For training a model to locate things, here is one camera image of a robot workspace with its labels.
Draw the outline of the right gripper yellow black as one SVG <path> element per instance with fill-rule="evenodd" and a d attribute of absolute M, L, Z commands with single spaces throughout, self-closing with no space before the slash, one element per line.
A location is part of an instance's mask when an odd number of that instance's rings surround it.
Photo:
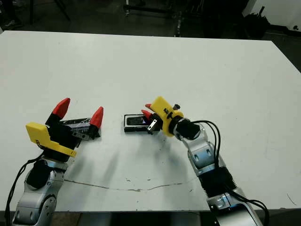
<path fill-rule="evenodd" d="M 173 107 L 162 96 L 157 97 L 151 104 L 146 104 L 145 107 L 156 113 L 163 121 L 163 133 L 167 137 L 174 136 L 173 129 L 171 132 L 169 131 L 169 125 L 174 117 L 180 116 L 183 118 L 184 114 L 179 110 L 174 110 Z M 153 113 L 147 110 L 141 110 L 141 112 L 148 121 L 153 120 Z"/>

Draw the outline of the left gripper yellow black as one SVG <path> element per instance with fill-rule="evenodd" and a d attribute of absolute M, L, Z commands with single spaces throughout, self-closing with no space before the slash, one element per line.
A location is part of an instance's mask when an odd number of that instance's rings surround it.
<path fill-rule="evenodd" d="M 26 124 L 30 141 L 43 150 L 45 157 L 67 162 L 75 157 L 75 148 L 81 141 L 95 138 L 103 120 L 103 107 L 100 106 L 88 121 L 62 121 L 68 111 L 70 98 L 60 101 L 51 112 L 45 125 L 36 122 Z"/>

